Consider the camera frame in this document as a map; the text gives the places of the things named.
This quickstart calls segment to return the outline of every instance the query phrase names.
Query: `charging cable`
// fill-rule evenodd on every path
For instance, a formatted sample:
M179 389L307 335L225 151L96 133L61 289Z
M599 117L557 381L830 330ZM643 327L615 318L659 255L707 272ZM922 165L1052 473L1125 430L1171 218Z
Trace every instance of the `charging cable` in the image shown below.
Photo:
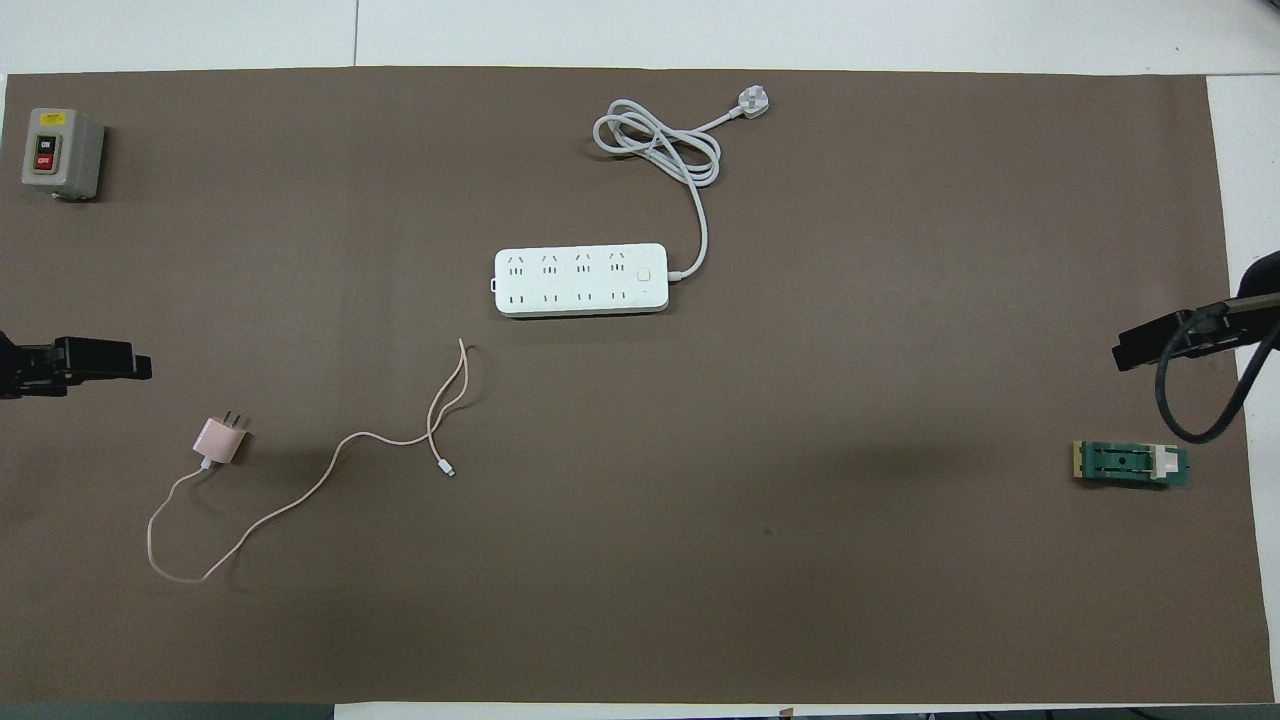
M769 96L764 94L763 87L753 85L737 96L736 108L694 129L675 129L635 100L614 100L609 105L609 111L595 120L591 137L600 150L612 155L639 155L676 181L687 184L690 195L694 196L698 228L701 233L698 259L687 270L667 273L667 282L680 282L696 273L707 259L707 213L703 210L703 199L698 188L716 182L721 159L719 142L710 136L710 129L733 118L758 118L768 109ZM602 128L609 129L613 136L612 142L602 137ZM690 164L680 156L677 150L680 145L701 155L707 161Z
M439 407L439 410L436 410L436 406L440 404L440 398L444 396L445 391L448 391L449 386L452 386L453 382L458 379L460 373L462 374L462 389L458 391L458 395L456 395L453 400L445 402L443 406ZM444 473L445 475L453 477L453 466L449 465L449 461L440 455L439 448L435 446L435 432L440 428L440 423L444 420L444 415L449 411L449 409L457 405L458 401L462 400L462 396L466 395L470 379L471 379L471 370L467 365L467 347L462 342L462 338L458 338L458 365L457 368L453 369L453 374L449 375L449 379L444 380L444 384L440 386L439 391L436 391L435 398L431 400L431 406L426 411L426 433L413 439L399 441L399 439L389 439L376 433L361 430L357 433L351 433L349 436L342 438L342 441L338 443L338 447L333 450L333 457L329 459L329 466L325 468L324 474L320 475L320 479L316 480L314 486L311 486L311 489L302 493L302 497L294 500L293 502L278 510L269 512L268 515L264 515L252 525L250 525L248 529L244 530L244 534L242 534L241 538L236 541L236 544L233 544L232 548L227 551L227 555L223 555L221 559L218 560L218 562L214 562L212 568L206 570L204 575L198 578L178 578L175 575L165 573L156 564L155 552L152 551L152 543L151 543L152 525L155 525L156 518L160 516L160 512L169 505L169 501L173 500L173 493L177 492L178 486L192 478L200 477L205 471L209 471L210 469L214 468L215 464L223 465L230 462L232 457L234 457L236 455L236 450L239 447L239 443L246 434L243 429L238 428L239 415L237 415L236 420L230 423L228 423L230 413L228 413L221 420L218 420L216 418L210 418L209 420L205 421L205 428L200 432L200 436L196 438L196 445L192 446L192 448L196 452L204 455L204 460L201 460L200 462L200 469L196 470L195 473L191 473L189 475L183 475L178 478L178 480L174 482L173 486L169 488L169 496L164 498L164 502L160 503L160 507L156 507L156 511L151 514L151 519L147 520L147 562L151 564L151 569L155 570L160 577L173 580L175 583L188 583L188 584L204 583L205 580L209 579L210 575L214 574L215 570L218 570L223 565L223 562L227 562L228 560L230 560L233 555L236 555L236 552L244 544L244 541L248 539L248 536L253 534L253 530L261 528L271 519L278 518L288 512L289 510L293 510L294 507L302 505L303 502L306 502L308 497L315 495L315 492L320 489L320 486L323 486L324 482L329 479L329 475L333 473L333 468L338 462L338 454L342 452L342 448L348 442L358 437L370 437L379 442L384 442L387 445L394 445L398 447L417 445L425 439L428 441L428 445L431 447L431 455L435 456L435 461L436 465L440 468L440 471Z

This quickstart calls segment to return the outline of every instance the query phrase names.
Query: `white cable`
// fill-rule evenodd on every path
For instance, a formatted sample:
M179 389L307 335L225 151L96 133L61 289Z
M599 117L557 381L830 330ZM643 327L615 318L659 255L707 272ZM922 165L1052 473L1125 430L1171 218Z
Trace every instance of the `white cable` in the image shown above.
M710 136L709 131L733 118L744 115L755 118L764 113L768 106L769 97L764 94L764 88L754 85L739 95L736 108L694 129L675 129L659 120L644 105L625 99L614 100L609 105L609 111L595 120L591 137L600 150L612 155L639 155L676 181L689 186L689 193L694 197L694 210L698 211L698 229L701 242L694 264L687 270L667 273L668 282L678 282L696 273L698 268L703 266L703 260L707 259L707 211L703 210L703 199L698 188L716 182L716 178L719 177L721 160L719 142ZM600 129L605 127L613 135L612 143L600 136ZM626 131L631 131L632 135L627 135ZM680 156L677 145L685 145L705 158L707 161L690 164Z
M205 574L201 575L200 578L178 578L178 577L170 575L169 573L165 573L164 570L160 569L159 565L156 565L155 555L154 555L154 552L151 550L151 525L155 523L156 518L160 515L160 511L164 510L166 505L169 505L170 500L173 500L174 491L178 489L178 486L180 486L182 483L189 480L191 478L195 478L196 475L200 475L201 473L204 473L209 468L202 464L201 468L198 470L196 470L195 473L191 473L189 475L184 475L182 478L178 478L178 480L175 483L173 483L173 487L169 488L169 496L165 497L164 502L160 503L160 507L156 507L156 511L151 514L151 519L147 520L147 561L151 562L151 569L155 570L156 573L159 573L161 577L164 577L164 578L166 578L169 580L173 580L175 583L188 583L188 584L200 584L200 583L204 583L205 580L209 579L210 575L214 574L215 570L218 570L219 568L221 568L223 562L227 562L228 560L230 560L230 557L233 555L236 555L236 552L244 544L244 541L248 539L248 536L251 536L253 533L253 530L261 528L268 521L270 521L273 518L283 515L283 514L288 512L289 510L293 510L294 507L302 505L303 502L306 502L306 500L308 497L311 497L312 495L315 495L315 492L317 489L320 489L320 486L323 486L324 482L329 479L329 474L333 473L333 468L338 462L338 454L342 452L342 448L348 442L356 439L357 437L371 437L371 438L374 438L374 439L376 439L379 442L384 442L387 445L394 445L394 446L398 446L398 447L404 447L404 446L410 446L410 445L417 445L417 443L422 442L424 439L430 441L431 454L435 455L435 459L436 459L438 464L440 465L440 470L443 470L447 475L453 475L453 468L436 451L436 448L435 448L435 438L433 437L433 434L435 433L436 429L439 429L440 423L444 420L444 413L449 407L453 407L453 405L457 404L460 400L462 400L462 395L467 392L467 382L470 379L470 369L467 368L467 347L462 342L462 338L458 338L458 352L460 352L458 366L453 370L453 374L449 375L449 379L444 380L444 384L440 386L440 389L435 393L435 400L431 401L430 410L428 410L426 433L424 433L421 437L416 437L413 439L390 439L390 438L385 438L385 437L383 437L383 436L380 436L378 433L370 433L370 432L361 430L361 432L357 432L357 433L351 433L349 436L342 438L342 441L338 442L338 447L333 448L333 456L329 459L329 466L325 468L324 474L320 475L320 479L316 480L316 484L311 486L311 489L308 489L307 492L302 493L302 497L294 500L293 502L291 502L291 503L288 503L288 505L285 505L285 506L283 506L283 507L280 507L278 510L274 510L274 511L269 512L268 515L264 515L257 521L255 521L252 525L250 525L248 529L244 530L244 534L242 534L241 538L238 541L236 541L236 544L233 544L232 548L227 551L227 555L223 555L221 559L219 559L218 562L214 562L212 568L210 568L209 570L205 570ZM444 391L448 389L448 387L451 384L453 384L453 380L457 379L460 372L462 373L462 389L458 392L458 395L453 400L451 400L443 407L440 407L440 411L436 414L435 419L433 420L431 419L431 413L435 411L436 402L439 402L440 396L444 395Z

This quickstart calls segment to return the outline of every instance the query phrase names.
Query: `white connector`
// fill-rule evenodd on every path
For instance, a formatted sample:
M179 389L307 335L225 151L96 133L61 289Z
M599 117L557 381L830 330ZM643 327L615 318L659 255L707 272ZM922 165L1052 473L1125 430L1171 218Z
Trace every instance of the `white connector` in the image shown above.
M1179 470L1178 454L1170 452L1167 445L1152 445L1151 447L1151 477L1164 479Z
M758 118L769 109L769 95L764 92L763 85L753 85L737 96L737 106L745 118Z
M239 450L239 443L244 439L244 429L238 427L239 415L228 421L230 416L232 414L228 411L221 420L218 418L205 420L205 427L196 436L196 443L191 448L205 457L200 461L201 468L207 470L212 468L214 462L225 465L232 461L232 457L236 457L236 451Z

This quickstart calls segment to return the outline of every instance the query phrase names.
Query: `power strip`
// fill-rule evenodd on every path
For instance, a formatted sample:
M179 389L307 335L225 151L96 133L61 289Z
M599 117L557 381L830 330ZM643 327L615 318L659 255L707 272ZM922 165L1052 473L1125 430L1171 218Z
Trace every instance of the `power strip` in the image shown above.
M508 318L626 315L667 306L667 249L657 242L512 247L493 259L498 311Z

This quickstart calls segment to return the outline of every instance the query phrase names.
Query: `white table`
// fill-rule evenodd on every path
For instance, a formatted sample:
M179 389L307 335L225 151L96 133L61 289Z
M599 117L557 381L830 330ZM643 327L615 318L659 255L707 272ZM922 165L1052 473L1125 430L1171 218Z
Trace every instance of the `white table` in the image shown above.
M1231 286L1253 259L1280 249L1280 10L1262 0L0 0L0 87L12 73L339 65L1207 74ZM774 99L780 108L785 101ZM1245 416L1280 692L1277 365L1262 373ZM338 706L337 717L723 717L782 707L366 703ZM796 712L972 708L841 705Z

